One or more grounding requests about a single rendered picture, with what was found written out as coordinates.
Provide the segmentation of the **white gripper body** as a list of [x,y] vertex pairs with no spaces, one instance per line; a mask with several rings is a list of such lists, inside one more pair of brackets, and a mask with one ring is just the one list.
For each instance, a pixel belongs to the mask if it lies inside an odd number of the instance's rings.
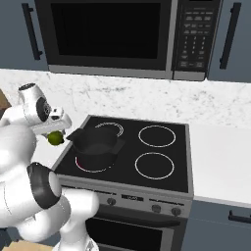
[[45,123],[34,125],[31,129],[35,134],[47,134],[53,131],[60,131],[72,126],[72,120],[64,113],[61,116],[52,115]]

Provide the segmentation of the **green lime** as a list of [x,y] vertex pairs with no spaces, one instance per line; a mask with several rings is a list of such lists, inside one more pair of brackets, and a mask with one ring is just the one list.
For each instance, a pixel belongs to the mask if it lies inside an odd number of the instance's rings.
[[56,146],[64,142],[64,137],[60,131],[52,131],[47,135],[47,140],[51,145]]

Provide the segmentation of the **black cooking pot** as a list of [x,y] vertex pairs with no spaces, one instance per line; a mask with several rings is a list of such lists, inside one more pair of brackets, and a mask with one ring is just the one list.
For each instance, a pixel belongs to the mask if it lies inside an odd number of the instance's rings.
[[78,128],[67,139],[73,143],[76,165],[88,173],[111,168],[126,143],[104,127]]

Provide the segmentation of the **black glass hob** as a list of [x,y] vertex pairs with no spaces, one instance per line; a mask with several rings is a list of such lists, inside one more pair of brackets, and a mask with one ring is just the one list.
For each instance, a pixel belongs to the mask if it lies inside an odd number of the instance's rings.
[[58,175],[119,187],[138,186],[181,193],[189,190],[188,125],[89,116],[81,126],[108,128],[125,144],[115,164],[96,173],[78,167],[75,150],[69,146],[58,160]]

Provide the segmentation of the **grey-blue cupboard door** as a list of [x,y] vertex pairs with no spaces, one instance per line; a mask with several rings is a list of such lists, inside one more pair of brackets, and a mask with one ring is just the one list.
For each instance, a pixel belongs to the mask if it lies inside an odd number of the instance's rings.
[[223,0],[207,79],[251,83],[251,0]]
[[[27,3],[33,9],[30,14],[37,45],[43,52],[39,61],[33,58],[22,9],[23,3]],[[0,69],[48,70],[34,0],[0,0]]]

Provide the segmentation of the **black steel microwave oven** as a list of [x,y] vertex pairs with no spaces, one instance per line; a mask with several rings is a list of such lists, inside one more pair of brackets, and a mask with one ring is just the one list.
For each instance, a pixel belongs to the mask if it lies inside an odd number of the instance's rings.
[[205,79],[222,0],[35,0],[49,71]]

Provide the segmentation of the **steel oven with knobs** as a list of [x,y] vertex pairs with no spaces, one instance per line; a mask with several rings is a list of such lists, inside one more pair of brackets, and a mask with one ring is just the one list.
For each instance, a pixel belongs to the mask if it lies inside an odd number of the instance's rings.
[[189,125],[88,116],[53,166],[98,195],[86,228],[100,251],[181,251],[193,200]]

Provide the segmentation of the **grey-blue drawer front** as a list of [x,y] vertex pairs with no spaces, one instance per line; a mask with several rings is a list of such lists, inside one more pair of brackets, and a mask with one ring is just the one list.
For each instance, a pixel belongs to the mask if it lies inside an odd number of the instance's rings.
[[194,200],[181,251],[251,251],[251,224],[228,220],[228,213],[249,218],[250,208]]

